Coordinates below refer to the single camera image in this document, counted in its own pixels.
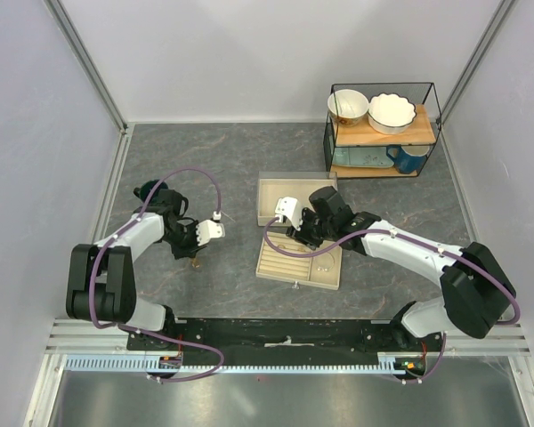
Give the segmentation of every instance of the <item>white bowl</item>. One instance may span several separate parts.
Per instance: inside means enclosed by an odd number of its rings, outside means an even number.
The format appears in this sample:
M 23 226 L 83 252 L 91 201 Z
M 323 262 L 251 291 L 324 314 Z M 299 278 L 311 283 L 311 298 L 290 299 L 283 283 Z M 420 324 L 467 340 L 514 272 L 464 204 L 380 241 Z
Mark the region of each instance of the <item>white bowl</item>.
M 402 133 L 413 123 L 416 116 L 416 106 L 395 93 L 375 96 L 368 110 L 370 126 L 387 135 Z
M 331 93 L 327 101 L 328 112 L 340 125 L 356 125 L 368 112 L 368 98 L 358 91 L 342 89 Z

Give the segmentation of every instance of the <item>white wall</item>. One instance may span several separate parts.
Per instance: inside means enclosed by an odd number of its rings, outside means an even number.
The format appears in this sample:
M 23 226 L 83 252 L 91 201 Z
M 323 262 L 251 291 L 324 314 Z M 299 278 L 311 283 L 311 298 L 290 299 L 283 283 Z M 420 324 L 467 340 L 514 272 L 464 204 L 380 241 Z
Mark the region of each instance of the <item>white wall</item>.
M 322 119 L 333 83 L 434 81 L 498 0 L 64 0 L 130 121 Z
M 43 2 L 0 0 L 0 427 L 22 424 L 116 145 Z
M 481 241 L 516 287 L 534 354 L 534 0 L 513 9 L 445 134 Z

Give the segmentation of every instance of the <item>wooden shelf board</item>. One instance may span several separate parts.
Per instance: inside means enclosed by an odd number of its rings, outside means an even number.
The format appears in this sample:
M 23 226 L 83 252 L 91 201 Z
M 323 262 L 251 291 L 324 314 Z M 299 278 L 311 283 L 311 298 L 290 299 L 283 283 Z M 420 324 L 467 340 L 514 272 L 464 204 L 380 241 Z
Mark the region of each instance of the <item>wooden shelf board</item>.
M 336 136 L 337 147 L 355 147 L 360 145 L 425 145 L 434 144 L 435 134 L 429 122 L 429 116 L 425 110 L 425 105 L 416 105 L 417 117 L 411 126 L 397 135 L 384 135 L 374 130 L 368 122 L 368 115 L 355 126 L 338 126 Z
M 383 178 L 388 176 L 417 176 L 412 173 L 399 173 L 395 167 L 347 167 L 332 165 L 331 172 L 336 172 L 338 178 Z

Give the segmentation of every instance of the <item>marble tabletop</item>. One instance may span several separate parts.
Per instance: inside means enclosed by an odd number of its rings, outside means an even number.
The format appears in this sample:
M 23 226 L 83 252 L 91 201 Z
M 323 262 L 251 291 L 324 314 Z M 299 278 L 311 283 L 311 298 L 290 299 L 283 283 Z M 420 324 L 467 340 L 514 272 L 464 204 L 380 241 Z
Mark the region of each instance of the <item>marble tabletop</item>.
M 226 237 L 198 254 L 201 268 L 175 261 L 166 244 L 151 246 L 134 264 L 138 294 L 173 308 L 177 316 L 221 318 L 390 318 L 407 302 L 441 294 L 412 271 L 343 252 L 340 289 L 257 278 L 263 228 L 257 226 L 261 171 L 324 171 L 324 124 L 137 125 L 118 185 L 108 231 L 140 205 L 133 189 L 177 167 L 197 165 L 222 187 Z M 190 200 L 189 216 L 214 210 L 214 187 L 204 175 L 168 181 Z M 417 178 L 341 180 L 338 189 L 354 212 L 382 216 L 403 230 L 456 245 L 469 237 L 449 167 L 438 144 Z

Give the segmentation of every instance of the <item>blue mug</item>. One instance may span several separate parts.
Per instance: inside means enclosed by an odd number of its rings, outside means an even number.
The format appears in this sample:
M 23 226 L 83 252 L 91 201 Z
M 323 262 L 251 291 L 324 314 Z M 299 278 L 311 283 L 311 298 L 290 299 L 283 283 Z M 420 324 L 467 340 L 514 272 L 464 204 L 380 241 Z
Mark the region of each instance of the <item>blue mug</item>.
M 386 156 L 393 160 L 399 173 L 413 173 L 424 165 L 429 147 L 424 145 L 390 145 L 385 151 Z

